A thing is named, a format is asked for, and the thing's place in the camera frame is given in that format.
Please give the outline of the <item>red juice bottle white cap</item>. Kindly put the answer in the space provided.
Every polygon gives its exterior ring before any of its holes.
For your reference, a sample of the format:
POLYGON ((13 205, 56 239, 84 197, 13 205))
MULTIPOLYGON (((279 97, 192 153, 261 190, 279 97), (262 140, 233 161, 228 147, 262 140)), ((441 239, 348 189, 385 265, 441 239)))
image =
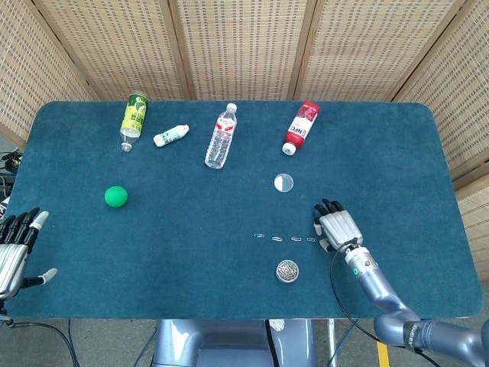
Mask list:
POLYGON ((282 145, 284 154, 292 156, 301 149, 320 112, 319 105, 303 102, 285 134, 282 145))

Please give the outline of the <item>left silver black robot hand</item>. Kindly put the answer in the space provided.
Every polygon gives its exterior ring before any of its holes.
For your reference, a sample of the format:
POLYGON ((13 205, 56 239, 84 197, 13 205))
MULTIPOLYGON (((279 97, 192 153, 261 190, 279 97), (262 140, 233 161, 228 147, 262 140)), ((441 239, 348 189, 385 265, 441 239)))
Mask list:
POLYGON ((39 231, 49 213, 39 207, 0 222, 0 303, 15 297, 21 289, 44 285, 54 278, 57 268, 51 268, 33 278, 24 271, 33 251, 39 231))

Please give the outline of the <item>silver metal table leg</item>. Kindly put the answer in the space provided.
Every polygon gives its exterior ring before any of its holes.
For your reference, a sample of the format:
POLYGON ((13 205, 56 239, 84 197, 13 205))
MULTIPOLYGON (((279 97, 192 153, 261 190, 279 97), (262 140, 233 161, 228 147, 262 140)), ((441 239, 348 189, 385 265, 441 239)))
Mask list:
POLYGON ((335 320, 328 318, 327 320, 329 360, 326 367, 336 367, 336 341, 335 341, 335 320))

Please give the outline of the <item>woven wooden screen panel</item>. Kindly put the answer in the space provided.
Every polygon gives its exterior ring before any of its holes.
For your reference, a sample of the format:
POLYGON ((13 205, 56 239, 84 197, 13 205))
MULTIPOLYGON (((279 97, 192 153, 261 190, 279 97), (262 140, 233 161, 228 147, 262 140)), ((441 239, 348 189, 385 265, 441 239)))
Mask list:
POLYGON ((42 106, 98 98, 37 0, 0 0, 0 137, 23 149, 42 106))
POLYGON ((293 99, 318 0, 168 0, 191 99, 293 99))
POLYGON ((96 98, 196 98, 177 0, 33 3, 96 98))
POLYGON ((476 272, 482 284, 489 284, 489 174, 456 196, 476 272))
POLYGON ((291 97, 390 101, 464 0, 314 0, 291 97))
POLYGON ((464 0, 394 98, 432 111, 453 180, 489 158, 489 0, 464 0))

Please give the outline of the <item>clear dish with metal bits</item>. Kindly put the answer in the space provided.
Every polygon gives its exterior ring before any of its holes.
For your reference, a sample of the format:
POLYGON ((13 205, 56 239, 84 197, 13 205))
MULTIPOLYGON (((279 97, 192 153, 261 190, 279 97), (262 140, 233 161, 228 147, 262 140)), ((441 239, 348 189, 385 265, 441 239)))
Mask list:
POLYGON ((283 283, 293 283, 299 277, 299 267, 293 260, 285 259, 280 261, 275 270, 277 279, 283 283))

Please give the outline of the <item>clear water bottle red label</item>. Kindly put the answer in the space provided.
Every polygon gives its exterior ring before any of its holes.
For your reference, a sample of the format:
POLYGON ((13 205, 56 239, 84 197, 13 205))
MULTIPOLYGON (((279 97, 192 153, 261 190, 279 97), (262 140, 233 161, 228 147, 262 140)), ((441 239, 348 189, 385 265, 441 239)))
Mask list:
POLYGON ((225 165, 237 125, 236 112, 237 106, 229 103, 217 118, 205 158, 210 168, 222 169, 225 165))

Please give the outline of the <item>blue-grey robot torso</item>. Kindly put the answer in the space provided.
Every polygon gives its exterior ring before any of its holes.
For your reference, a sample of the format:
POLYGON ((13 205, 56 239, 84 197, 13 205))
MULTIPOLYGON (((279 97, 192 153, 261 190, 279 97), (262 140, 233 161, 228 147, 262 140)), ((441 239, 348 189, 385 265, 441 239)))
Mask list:
POLYGON ((160 320, 151 367, 317 367, 309 319, 160 320))

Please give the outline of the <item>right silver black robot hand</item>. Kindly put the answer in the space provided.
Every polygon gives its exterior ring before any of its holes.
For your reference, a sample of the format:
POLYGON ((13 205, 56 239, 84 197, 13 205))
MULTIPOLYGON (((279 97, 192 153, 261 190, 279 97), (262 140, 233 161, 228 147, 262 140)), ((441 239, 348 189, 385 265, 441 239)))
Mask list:
POLYGON ((327 252, 346 252, 363 245, 364 237, 351 214, 338 201, 322 199, 316 204, 313 225, 327 252))

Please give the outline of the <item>green ball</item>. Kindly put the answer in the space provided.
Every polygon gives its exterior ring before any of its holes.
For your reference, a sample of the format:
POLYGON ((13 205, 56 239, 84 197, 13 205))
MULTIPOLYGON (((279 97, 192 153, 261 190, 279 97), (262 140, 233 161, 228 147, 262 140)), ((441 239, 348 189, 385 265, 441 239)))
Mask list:
POLYGON ((112 208, 123 207, 128 202, 128 192, 124 187, 111 186, 104 193, 104 201, 112 208))

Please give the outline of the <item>small white green-print bottle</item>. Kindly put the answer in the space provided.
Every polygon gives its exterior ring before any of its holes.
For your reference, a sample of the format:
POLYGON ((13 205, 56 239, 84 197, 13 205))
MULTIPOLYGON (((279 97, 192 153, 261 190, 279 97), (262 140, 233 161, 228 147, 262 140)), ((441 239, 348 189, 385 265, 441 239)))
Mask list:
POLYGON ((188 125, 177 125, 153 137, 155 145, 159 148, 183 138, 189 132, 188 125))

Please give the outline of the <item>teal carpet table cover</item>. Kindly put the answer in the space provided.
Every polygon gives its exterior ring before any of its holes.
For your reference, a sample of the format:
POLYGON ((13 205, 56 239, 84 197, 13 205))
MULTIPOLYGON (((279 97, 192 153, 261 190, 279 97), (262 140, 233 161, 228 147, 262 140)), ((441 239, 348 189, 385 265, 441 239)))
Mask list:
POLYGON ((313 207, 338 201, 403 301, 423 318, 482 308, 452 180, 431 111, 418 103, 322 102, 304 146, 282 141, 293 101, 240 101, 225 166, 204 159, 224 102, 150 102, 121 150, 123 102, 49 102, 34 119, 8 214, 49 213, 26 266, 57 275, 7 303, 14 318, 326 318, 377 314, 313 207), (188 125, 161 148, 153 137, 188 125), (293 177, 290 192, 274 178, 293 177), (104 201, 111 186, 128 202, 104 201), (255 233, 265 234, 255 238, 255 233), (283 239, 272 241, 273 236, 283 239), (301 242, 291 237, 302 238, 301 242), (317 242, 307 242, 306 238, 317 242), (275 275, 297 263, 293 283, 275 275))

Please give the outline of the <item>yellow-green label plastic bottle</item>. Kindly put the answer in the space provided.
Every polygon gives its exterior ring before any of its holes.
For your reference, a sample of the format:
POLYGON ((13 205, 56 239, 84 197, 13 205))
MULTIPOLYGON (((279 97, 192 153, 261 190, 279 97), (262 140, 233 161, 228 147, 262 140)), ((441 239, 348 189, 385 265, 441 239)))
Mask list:
POLYGON ((135 91, 129 95, 119 129, 123 152, 129 152, 133 144, 141 137, 147 105, 148 99, 141 91, 135 91))

